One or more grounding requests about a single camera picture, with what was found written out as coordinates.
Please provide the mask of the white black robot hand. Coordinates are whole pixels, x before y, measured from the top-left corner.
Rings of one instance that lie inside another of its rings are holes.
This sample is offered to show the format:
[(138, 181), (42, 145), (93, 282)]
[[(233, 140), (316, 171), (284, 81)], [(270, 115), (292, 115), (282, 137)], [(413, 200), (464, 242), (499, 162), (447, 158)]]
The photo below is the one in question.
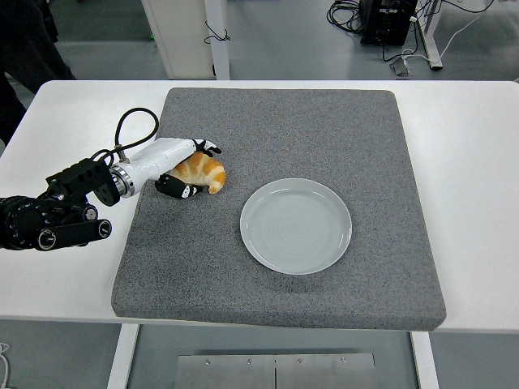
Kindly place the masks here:
[(221, 149), (206, 139), (159, 138), (134, 154), (128, 161), (119, 161), (110, 168), (119, 194), (130, 198), (140, 192), (146, 181), (157, 180), (195, 152), (209, 156)]

